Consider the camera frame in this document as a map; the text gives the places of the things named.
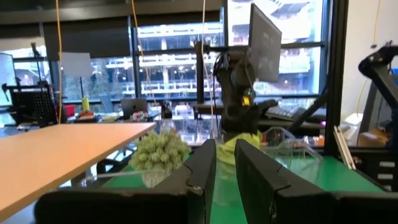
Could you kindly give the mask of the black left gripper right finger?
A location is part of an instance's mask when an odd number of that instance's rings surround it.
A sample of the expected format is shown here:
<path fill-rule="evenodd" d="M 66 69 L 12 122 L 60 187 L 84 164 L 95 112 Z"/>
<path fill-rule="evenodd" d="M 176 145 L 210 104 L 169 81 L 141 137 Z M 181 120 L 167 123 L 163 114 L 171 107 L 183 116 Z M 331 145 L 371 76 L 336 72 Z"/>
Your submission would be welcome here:
<path fill-rule="evenodd" d="M 248 223 L 397 224 L 397 194 L 323 190 L 242 139 L 234 156 Z"/>

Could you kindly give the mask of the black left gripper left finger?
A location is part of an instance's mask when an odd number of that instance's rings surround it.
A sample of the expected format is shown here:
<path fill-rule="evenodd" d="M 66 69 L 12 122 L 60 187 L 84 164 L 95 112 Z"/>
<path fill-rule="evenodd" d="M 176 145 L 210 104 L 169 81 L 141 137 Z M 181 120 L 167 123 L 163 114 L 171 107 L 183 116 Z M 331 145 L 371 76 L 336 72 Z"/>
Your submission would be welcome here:
<path fill-rule="evenodd" d="M 55 190 L 34 207 L 36 223 L 209 223 L 216 142 L 206 140 L 151 189 L 101 187 Z"/>

